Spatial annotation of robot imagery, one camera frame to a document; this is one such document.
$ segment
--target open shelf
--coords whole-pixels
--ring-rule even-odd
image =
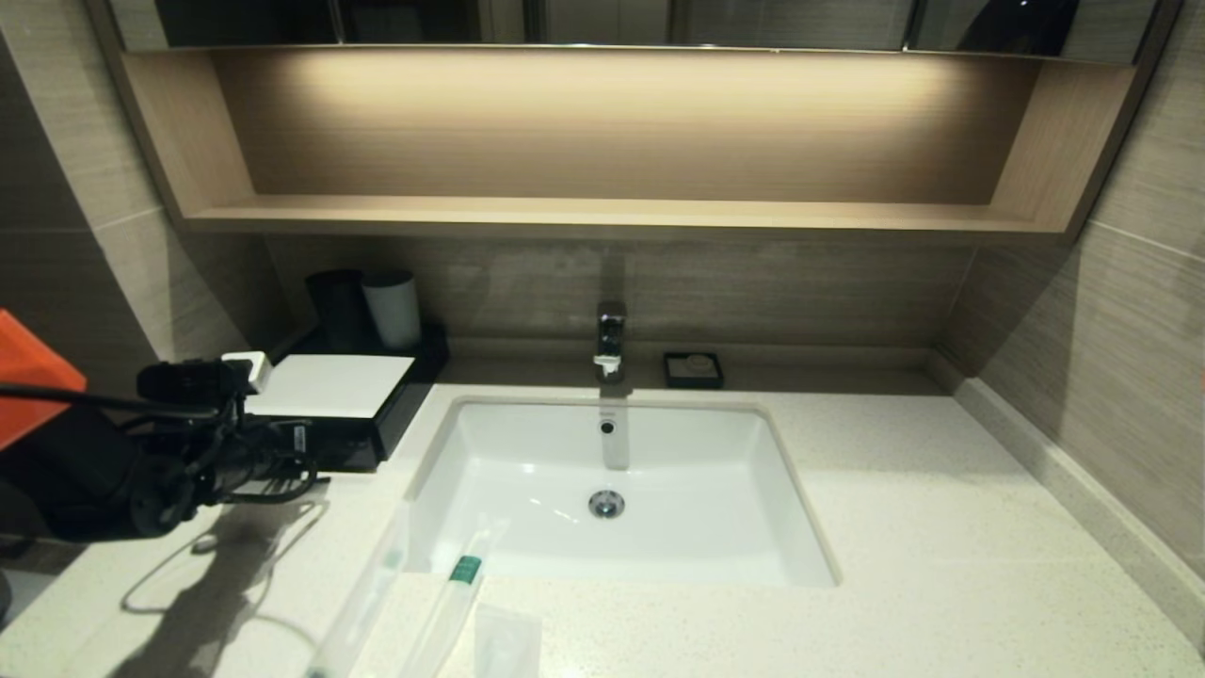
[[[854,236],[892,231],[904,237],[969,232],[982,240],[1060,235],[982,205],[745,200],[255,195],[202,210],[188,222],[201,230],[357,235],[440,235],[449,226],[519,237],[793,237],[809,231]]]
[[[1150,75],[999,57],[124,53],[172,218],[354,235],[1075,237]]]

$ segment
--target wall tile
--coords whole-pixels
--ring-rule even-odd
[[[1093,218],[1205,257],[1205,2],[1188,0]]]
[[[1128,64],[1142,43],[1156,0],[1091,0],[1075,10],[1063,57]]]
[[[133,395],[139,370],[157,362],[92,232],[0,232],[0,307],[96,393]]]
[[[158,210],[96,238],[161,360],[270,349],[293,326],[258,235],[177,234]]]
[[[167,36],[154,0],[110,0],[108,5],[128,49],[167,48]]]
[[[945,343],[1198,573],[1205,263],[1091,224],[976,258]]]
[[[0,0],[0,28],[93,228],[158,207],[81,0]]]
[[[927,347],[966,247],[800,242],[269,238],[295,312],[330,267],[415,271],[424,313],[457,336],[589,337],[594,306],[628,302],[649,341]]]
[[[88,230],[7,46],[0,41],[0,231]]]

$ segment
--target countertop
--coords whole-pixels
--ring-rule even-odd
[[[927,377],[795,384],[805,393],[636,390],[630,402],[763,408],[840,584],[518,579],[490,577],[487,564],[478,601],[542,619],[541,676],[1205,676],[1117,562]],[[218,509],[158,541],[94,546],[0,635],[0,676],[210,676],[217,662],[219,677],[296,678],[399,515],[448,407],[596,396],[440,384],[377,474],[339,476],[308,508],[222,518],[241,549],[189,552]],[[396,579],[353,676],[395,676],[443,579]],[[127,606],[141,613],[120,608],[131,589]],[[441,676],[474,674],[472,631],[470,619]]]

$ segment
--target sink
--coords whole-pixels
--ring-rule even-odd
[[[410,572],[451,572],[486,514],[494,576],[836,584],[756,411],[460,403],[406,499]]]

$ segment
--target baseboard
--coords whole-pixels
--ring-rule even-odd
[[[1060,447],[980,379],[931,353],[948,391],[1122,566],[1205,656],[1205,582]]]

